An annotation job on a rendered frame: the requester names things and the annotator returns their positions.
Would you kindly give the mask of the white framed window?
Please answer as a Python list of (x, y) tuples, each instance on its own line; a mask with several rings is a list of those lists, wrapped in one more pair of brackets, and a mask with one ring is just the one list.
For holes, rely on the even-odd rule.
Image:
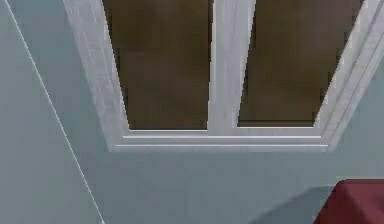
[(102, 0), (62, 0), (111, 152), (327, 152), (336, 149), (384, 58), (384, 0), (364, 0), (314, 124), (237, 124), (257, 0), (216, 0), (204, 130), (132, 130)]

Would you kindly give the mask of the dark red box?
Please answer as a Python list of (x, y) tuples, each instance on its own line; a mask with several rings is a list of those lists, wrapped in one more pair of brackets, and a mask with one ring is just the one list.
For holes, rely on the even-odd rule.
[(384, 179), (339, 181), (313, 224), (384, 224)]

